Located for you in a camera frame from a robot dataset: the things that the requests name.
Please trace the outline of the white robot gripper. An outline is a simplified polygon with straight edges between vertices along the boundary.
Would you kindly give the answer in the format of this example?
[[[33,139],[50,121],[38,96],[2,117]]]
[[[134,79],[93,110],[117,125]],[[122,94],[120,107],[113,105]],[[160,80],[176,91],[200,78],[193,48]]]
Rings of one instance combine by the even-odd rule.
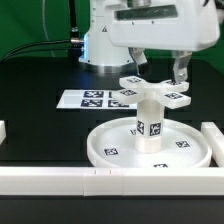
[[[176,83],[188,78],[191,51],[215,45],[220,36],[214,0],[151,0],[150,6],[137,8],[129,8],[126,0],[106,0],[104,17],[111,42],[130,47],[139,76],[148,68],[144,48],[179,50],[172,52]]]

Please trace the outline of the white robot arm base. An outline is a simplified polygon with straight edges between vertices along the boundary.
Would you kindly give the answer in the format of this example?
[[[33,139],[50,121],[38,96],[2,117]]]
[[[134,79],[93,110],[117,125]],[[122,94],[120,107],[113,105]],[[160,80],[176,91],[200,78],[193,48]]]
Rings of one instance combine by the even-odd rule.
[[[135,70],[126,47],[115,47],[109,40],[104,22],[104,0],[90,0],[90,28],[84,35],[79,63],[89,71],[122,73]]]

